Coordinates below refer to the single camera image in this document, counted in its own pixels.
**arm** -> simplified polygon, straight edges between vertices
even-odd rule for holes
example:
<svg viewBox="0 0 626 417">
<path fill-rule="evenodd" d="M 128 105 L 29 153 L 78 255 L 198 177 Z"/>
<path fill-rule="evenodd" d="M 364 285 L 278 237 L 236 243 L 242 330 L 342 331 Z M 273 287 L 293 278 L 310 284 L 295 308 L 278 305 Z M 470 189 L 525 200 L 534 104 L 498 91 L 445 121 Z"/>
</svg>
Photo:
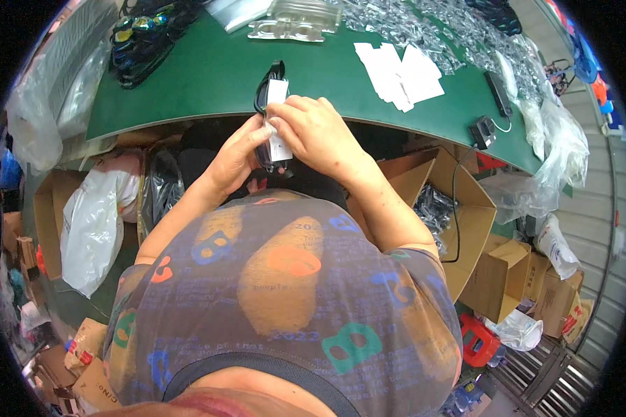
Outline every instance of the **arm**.
<svg viewBox="0 0 626 417">
<path fill-rule="evenodd" d="M 413 247 L 438 256 L 431 232 L 394 191 L 327 99 L 290 96 L 284 104 L 269 104 L 267 115 L 301 161 L 334 178 L 357 198 L 381 251 Z"/>
<path fill-rule="evenodd" d="M 259 166 L 253 150 L 271 135 L 254 115 L 225 142 L 216 158 L 160 220 L 139 248 L 135 265 L 152 264 L 191 221 L 218 208 Z"/>
</svg>

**person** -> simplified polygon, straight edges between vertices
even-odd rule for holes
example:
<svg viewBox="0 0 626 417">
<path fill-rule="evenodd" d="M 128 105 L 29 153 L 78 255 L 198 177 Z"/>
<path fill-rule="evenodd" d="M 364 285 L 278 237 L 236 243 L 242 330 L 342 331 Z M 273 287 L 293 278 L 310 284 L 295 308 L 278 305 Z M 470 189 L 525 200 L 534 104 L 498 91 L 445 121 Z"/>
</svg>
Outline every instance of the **person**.
<svg viewBox="0 0 626 417">
<path fill-rule="evenodd" d="M 246 121 L 121 276 L 98 416 L 426 416 L 461 365 L 434 239 L 325 98 L 267 106 L 294 155 L 356 198 L 265 189 L 219 207 L 273 130 Z"/>
</svg>

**paper label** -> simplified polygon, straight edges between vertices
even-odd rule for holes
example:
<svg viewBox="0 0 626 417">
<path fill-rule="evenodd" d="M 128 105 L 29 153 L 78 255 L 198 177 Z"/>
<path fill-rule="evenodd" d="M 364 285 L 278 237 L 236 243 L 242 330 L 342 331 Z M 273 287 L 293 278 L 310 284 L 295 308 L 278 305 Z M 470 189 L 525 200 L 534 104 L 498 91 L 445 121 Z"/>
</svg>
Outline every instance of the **paper label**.
<svg viewBox="0 0 626 417">
<path fill-rule="evenodd" d="M 284 103 L 288 95 L 288 84 L 288 80 L 285 79 L 270 79 L 267 85 L 267 104 Z M 274 133 L 269 138 L 269 155 L 272 162 L 291 160 L 292 150 L 283 138 Z"/>
</svg>

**green table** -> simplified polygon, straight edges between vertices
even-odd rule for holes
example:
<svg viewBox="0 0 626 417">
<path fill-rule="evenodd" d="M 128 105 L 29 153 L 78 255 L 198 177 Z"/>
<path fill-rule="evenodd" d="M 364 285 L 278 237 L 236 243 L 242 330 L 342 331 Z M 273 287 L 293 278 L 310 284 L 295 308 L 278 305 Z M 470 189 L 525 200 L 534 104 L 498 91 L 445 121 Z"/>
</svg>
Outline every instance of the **green table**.
<svg viewBox="0 0 626 417">
<path fill-rule="evenodd" d="M 475 67 L 443 76 L 443 96 L 421 101 L 407 113 L 376 94 L 355 42 L 378 47 L 376 33 L 358 33 L 341 27 L 325 34 L 323 43 L 249 39 L 247 27 L 231 35 L 206 12 L 191 25 L 162 63 L 139 87 L 123 90 L 105 73 L 93 104 L 87 138 L 176 120 L 254 113 L 255 89 L 275 59 L 283 59 L 290 93 L 326 97 L 347 120 L 424 133 L 471 145 L 468 126 L 488 115 L 502 127 L 502 119 L 483 71 Z M 487 152 L 529 173 L 540 168 L 525 140 L 524 122 L 517 109 L 510 133 L 497 132 Z"/>
</svg>

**t-shirt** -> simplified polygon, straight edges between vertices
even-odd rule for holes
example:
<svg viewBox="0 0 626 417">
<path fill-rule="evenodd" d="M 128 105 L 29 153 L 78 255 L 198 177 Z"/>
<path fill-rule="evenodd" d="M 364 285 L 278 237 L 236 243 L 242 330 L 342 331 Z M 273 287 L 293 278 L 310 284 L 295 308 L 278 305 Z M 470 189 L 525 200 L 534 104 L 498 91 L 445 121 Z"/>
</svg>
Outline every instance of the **t-shirt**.
<svg viewBox="0 0 626 417">
<path fill-rule="evenodd" d="M 231 366 L 264 371 L 339 416 L 427 416 L 461 365 L 440 262 L 387 253 L 339 206 L 291 191 L 233 200 L 119 280 L 103 348 L 123 405 L 167 402 Z"/>
</svg>

